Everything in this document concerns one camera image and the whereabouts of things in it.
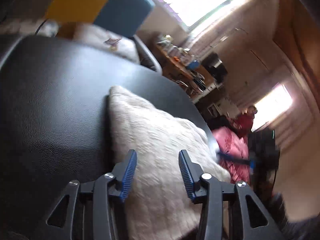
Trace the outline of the deer print pillow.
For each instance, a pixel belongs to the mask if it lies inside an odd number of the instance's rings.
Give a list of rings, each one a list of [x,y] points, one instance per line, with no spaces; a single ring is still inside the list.
[[[135,42],[97,25],[77,23],[73,40],[140,64]]]

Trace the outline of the pink blanket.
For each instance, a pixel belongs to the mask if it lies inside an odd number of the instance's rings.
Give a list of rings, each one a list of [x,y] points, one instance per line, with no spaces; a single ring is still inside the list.
[[[244,139],[239,139],[238,136],[227,127],[218,128],[213,130],[212,133],[223,153],[238,159],[249,158],[248,146]],[[231,183],[234,184],[241,180],[249,183],[249,166],[224,159],[221,159],[219,164],[231,175]]]

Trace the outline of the wooden side table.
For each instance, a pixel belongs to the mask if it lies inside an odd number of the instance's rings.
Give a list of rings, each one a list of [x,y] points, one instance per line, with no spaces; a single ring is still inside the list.
[[[191,100],[196,101],[222,85],[216,83],[202,66],[202,60],[196,58],[189,48],[178,47],[172,41],[170,35],[161,34],[151,47],[161,65],[163,76],[178,84]],[[188,70],[186,66],[193,60],[199,60],[200,65],[195,70]]]

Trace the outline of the beige curtain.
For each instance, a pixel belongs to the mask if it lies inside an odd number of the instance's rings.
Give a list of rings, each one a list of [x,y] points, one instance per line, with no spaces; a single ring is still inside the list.
[[[224,40],[239,32],[250,38],[270,36],[275,25],[272,0],[232,0],[193,31],[186,43],[196,57],[202,58]]]

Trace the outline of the blue bag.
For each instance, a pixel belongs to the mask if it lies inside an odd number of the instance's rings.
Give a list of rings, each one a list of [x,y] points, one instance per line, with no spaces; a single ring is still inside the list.
[[[191,61],[191,63],[189,63],[189,64],[186,66],[186,68],[187,68],[188,70],[195,70],[195,69],[197,69],[197,68],[199,67],[199,65],[200,65],[199,60],[193,60],[193,61]]]

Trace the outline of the black monitor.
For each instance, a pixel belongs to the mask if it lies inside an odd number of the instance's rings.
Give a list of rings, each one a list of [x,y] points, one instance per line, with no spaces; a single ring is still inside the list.
[[[202,60],[201,64],[214,78],[217,84],[223,83],[228,72],[217,53],[210,53]]]

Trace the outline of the person in red jacket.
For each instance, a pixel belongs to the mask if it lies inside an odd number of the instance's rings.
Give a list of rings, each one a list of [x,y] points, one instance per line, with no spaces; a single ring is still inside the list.
[[[239,138],[243,138],[251,132],[254,117],[257,112],[257,108],[251,105],[247,108],[245,113],[239,114],[236,118],[229,120],[230,125],[234,129],[234,133]]]

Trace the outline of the geometric pattern pillow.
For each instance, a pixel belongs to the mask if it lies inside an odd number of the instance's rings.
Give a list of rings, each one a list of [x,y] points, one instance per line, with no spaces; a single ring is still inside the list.
[[[1,23],[1,35],[21,34],[54,37],[59,31],[59,24],[48,19],[12,19]]]

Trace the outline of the tricolour sofa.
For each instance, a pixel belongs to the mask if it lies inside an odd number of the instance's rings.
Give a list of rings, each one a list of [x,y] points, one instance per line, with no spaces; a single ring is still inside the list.
[[[48,19],[59,24],[55,37],[73,40],[77,23],[97,25],[135,42],[140,65],[157,73],[162,68],[137,36],[155,4],[152,0],[1,0],[1,23],[12,19]]]

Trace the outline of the cream knitted sweater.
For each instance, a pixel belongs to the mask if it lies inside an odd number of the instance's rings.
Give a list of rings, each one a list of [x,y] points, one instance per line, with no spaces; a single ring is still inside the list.
[[[115,161],[137,153],[131,191],[125,201],[129,239],[182,239],[196,229],[201,206],[187,196],[178,165],[186,150],[191,160],[218,180],[230,182],[216,162],[204,130],[187,119],[157,109],[121,86],[109,91],[109,115]]]

